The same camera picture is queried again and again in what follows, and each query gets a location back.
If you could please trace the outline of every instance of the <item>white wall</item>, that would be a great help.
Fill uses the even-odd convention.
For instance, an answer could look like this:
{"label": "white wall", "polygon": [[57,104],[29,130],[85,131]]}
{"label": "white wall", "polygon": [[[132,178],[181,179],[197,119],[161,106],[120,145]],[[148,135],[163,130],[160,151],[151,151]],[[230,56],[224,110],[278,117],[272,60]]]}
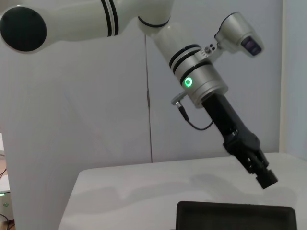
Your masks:
{"label": "white wall", "polygon": [[20,4],[21,0],[2,0],[0,1],[0,11],[3,11],[4,9],[14,6],[16,4]]}
{"label": "white wall", "polygon": [[[279,148],[282,1],[280,0],[177,0],[171,22],[190,27],[198,44],[214,42],[223,19],[240,11],[254,26],[265,45],[256,59],[243,53],[223,56],[215,66],[229,86],[226,94],[247,127],[261,140],[264,152]],[[191,128],[170,100],[181,92],[162,55],[152,41],[147,42],[153,161],[223,156],[223,139],[216,127],[205,132]],[[189,99],[183,104],[191,122],[199,127],[210,123],[203,110]]]}
{"label": "white wall", "polygon": [[0,70],[17,229],[57,229],[80,171],[151,161],[144,35],[135,21],[120,37],[59,42],[34,55],[1,42]]}
{"label": "white wall", "polygon": [[286,1],[286,152],[307,160],[307,2]]}

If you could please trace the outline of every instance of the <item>robotic arm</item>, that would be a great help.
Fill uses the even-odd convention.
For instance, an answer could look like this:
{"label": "robotic arm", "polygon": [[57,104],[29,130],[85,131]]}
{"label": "robotic arm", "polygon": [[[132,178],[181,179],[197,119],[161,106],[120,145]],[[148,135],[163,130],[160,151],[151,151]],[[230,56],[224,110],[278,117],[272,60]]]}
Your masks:
{"label": "robotic arm", "polygon": [[253,58],[264,49],[244,17],[235,12],[221,24],[216,44],[201,48],[183,25],[168,23],[173,0],[95,0],[58,10],[17,6],[0,21],[2,39],[19,52],[37,52],[59,40],[81,41],[116,36],[138,17],[140,29],[150,36],[169,63],[183,92],[172,100],[187,117],[180,100],[188,96],[197,108],[205,108],[224,138],[224,147],[263,189],[277,182],[260,141],[236,114],[224,94],[228,87],[213,63],[225,51],[244,52]]}

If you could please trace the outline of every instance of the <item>black box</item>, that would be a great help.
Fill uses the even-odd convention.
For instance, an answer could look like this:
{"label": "black box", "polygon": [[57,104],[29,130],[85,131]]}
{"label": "black box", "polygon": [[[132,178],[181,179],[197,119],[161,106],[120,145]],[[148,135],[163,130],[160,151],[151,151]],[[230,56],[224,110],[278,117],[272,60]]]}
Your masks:
{"label": "black box", "polygon": [[181,201],[176,230],[297,230],[290,207]]}

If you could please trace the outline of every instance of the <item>green led ring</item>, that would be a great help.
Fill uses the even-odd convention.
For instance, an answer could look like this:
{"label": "green led ring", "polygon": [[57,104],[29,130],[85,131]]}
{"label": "green led ring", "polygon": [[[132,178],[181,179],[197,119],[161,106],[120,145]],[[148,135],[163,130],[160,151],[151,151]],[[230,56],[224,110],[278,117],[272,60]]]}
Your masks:
{"label": "green led ring", "polygon": [[192,83],[193,83],[193,80],[192,80],[192,78],[187,77],[187,78],[185,79],[184,83],[185,83],[185,85],[189,88],[189,87],[191,87],[191,85],[192,85]]}

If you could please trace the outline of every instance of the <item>black circular cap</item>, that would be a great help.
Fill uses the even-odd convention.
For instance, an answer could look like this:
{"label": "black circular cap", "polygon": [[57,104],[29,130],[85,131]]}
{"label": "black circular cap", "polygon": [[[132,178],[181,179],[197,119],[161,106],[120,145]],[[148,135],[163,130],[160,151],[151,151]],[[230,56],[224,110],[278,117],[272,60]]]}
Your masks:
{"label": "black circular cap", "polygon": [[0,30],[9,46],[24,52],[40,48],[47,36],[44,19],[26,7],[16,7],[5,12],[0,21]]}

